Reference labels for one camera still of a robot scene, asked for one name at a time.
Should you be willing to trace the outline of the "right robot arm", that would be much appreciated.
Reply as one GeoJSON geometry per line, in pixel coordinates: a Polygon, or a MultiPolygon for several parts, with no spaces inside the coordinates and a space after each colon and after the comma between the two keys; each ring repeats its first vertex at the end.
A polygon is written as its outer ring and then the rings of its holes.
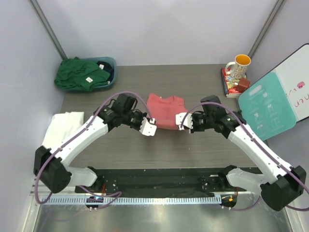
{"type": "Polygon", "coordinates": [[[285,207],[299,211],[290,203],[309,190],[305,185],[305,169],[294,167],[275,154],[253,132],[241,112],[222,105],[217,96],[203,98],[200,106],[203,111],[193,108],[182,119],[190,122],[190,132],[215,130],[238,146],[261,171],[261,174],[253,174],[230,165],[225,168],[223,176],[218,178],[220,189],[228,191],[239,187],[259,194],[275,211],[285,207]]]}

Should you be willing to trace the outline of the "pink t-shirt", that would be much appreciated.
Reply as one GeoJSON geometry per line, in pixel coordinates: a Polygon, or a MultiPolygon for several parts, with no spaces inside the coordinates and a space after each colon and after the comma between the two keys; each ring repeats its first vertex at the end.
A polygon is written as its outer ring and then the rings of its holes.
{"type": "Polygon", "coordinates": [[[176,115],[187,112],[184,99],[177,96],[161,98],[151,93],[147,100],[147,106],[156,120],[158,129],[178,130],[176,115]]]}

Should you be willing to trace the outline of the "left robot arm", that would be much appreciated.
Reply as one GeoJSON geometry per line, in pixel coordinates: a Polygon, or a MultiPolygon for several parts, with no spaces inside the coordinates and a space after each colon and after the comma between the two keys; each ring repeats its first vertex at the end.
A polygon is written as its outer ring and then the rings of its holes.
{"type": "Polygon", "coordinates": [[[153,136],[156,130],[151,113],[136,109],[136,97],[121,93],[116,99],[100,106],[93,115],[68,138],[52,148],[40,146],[35,152],[34,174],[52,193],[68,186],[86,187],[97,193],[103,178],[93,167],[74,168],[71,162],[96,139],[121,125],[129,126],[143,135],[153,136]]]}

